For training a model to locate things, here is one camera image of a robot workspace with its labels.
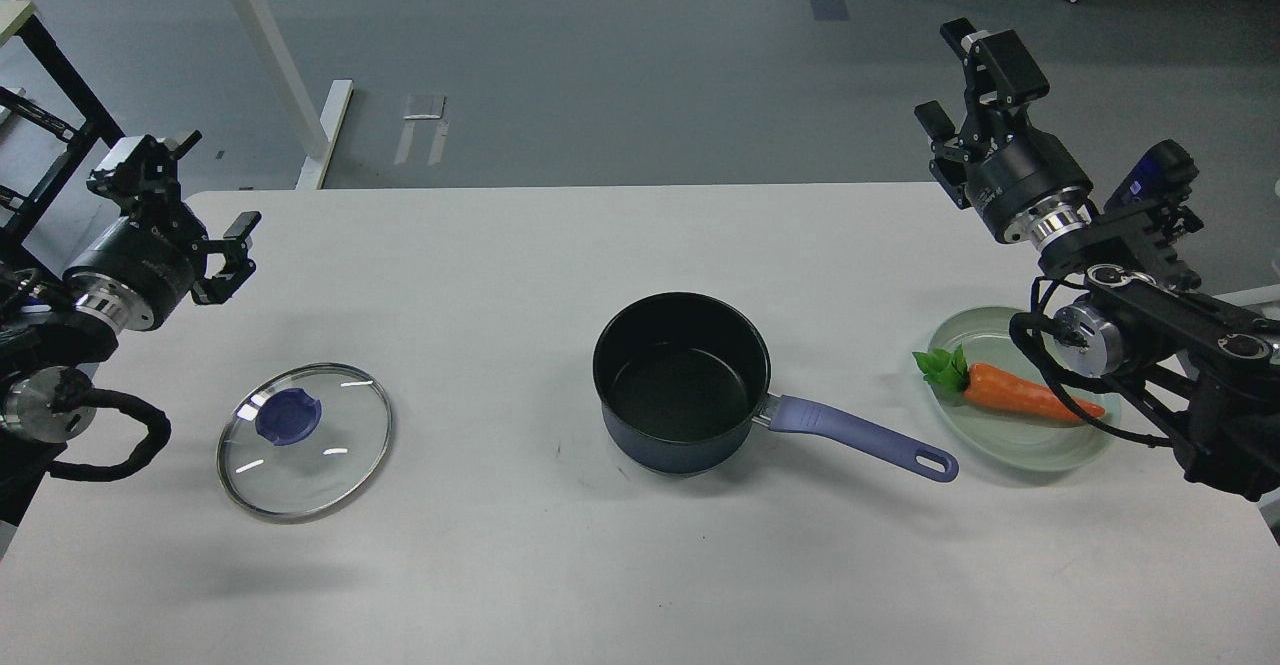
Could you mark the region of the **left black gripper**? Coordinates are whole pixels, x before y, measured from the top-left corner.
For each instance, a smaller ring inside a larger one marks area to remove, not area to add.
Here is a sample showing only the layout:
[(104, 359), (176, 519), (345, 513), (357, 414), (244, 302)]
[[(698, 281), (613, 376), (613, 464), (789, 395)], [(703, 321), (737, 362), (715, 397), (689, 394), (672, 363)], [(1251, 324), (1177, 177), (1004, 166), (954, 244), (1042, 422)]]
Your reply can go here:
[[(191, 293), (196, 304), (224, 304), (256, 272), (251, 235), (260, 211), (242, 211), (220, 238), (180, 199), (178, 164), (202, 138), (132, 136), (111, 146), (90, 171), (87, 191), (118, 206), (119, 215), (64, 272), (73, 309), (114, 332), (163, 326)], [(221, 269), (206, 276), (209, 256)]]

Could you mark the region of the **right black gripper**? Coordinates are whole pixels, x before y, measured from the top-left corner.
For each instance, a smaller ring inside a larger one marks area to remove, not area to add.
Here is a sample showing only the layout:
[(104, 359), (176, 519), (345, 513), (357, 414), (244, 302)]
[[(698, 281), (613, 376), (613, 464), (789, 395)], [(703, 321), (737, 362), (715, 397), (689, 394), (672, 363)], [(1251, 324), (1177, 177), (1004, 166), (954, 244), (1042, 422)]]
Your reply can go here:
[(966, 114), (959, 136), (937, 101), (914, 107), (931, 141), (929, 173), (956, 208), (974, 210), (998, 244), (1029, 240), (1030, 223), (1060, 205), (1082, 208), (1093, 182), (1060, 138), (1024, 132), (1029, 105), (1048, 95), (1050, 82), (1015, 31), (989, 32), (957, 18), (940, 33), (963, 63)]

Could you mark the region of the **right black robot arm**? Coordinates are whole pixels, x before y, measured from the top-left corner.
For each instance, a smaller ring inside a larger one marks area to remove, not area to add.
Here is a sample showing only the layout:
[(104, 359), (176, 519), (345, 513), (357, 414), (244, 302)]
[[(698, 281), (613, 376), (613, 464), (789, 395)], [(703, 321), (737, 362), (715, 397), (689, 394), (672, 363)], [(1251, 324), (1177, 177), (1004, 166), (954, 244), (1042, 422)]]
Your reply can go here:
[(1175, 251), (1202, 220), (1187, 201), (1198, 168), (1174, 139), (1153, 145), (1097, 205), (1089, 176), (1029, 106), (1050, 82), (1011, 29), (959, 18), (940, 28), (960, 60), (965, 118), (936, 101), (915, 107), (932, 176), (972, 208), (998, 244), (1030, 244), (1041, 281), (1078, 299), (1009, 322), (1011, 341), (1073, 414), (1068, 387), (1115, 393), (1157, 434), (1110, 427), (1120, 440), (1170, 448), (1184, 478), (1258, 503), (1277, 491), (1277, 322), (1207, 295)]

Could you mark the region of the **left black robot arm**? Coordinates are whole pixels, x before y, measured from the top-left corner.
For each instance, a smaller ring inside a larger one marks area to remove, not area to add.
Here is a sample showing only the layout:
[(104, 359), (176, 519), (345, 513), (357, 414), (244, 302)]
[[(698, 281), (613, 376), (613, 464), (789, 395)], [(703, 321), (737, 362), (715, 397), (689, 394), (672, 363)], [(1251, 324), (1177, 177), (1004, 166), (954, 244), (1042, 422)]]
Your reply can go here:
[[(250, 237), (257, 211), (239, 214), (214, 238), (182, 199), (178, 165), (200, 138), (196, 130), (182, 139), (136, 136), (113, 146), (87, 185), (118, 205), (119, 215), (59, 276), (41, 263), (3, 258), (5, 536), (45, 480), (123, 481), (172, 437), (164, 411), (95, 386), (86, 366), (108, 361), (122, 332), (163, 326), (183, 299), (224, 304), (256, 270)], [(68, 442), (102, 409), (142, 425), (141, 441), (116, 464), (64, 463)]]

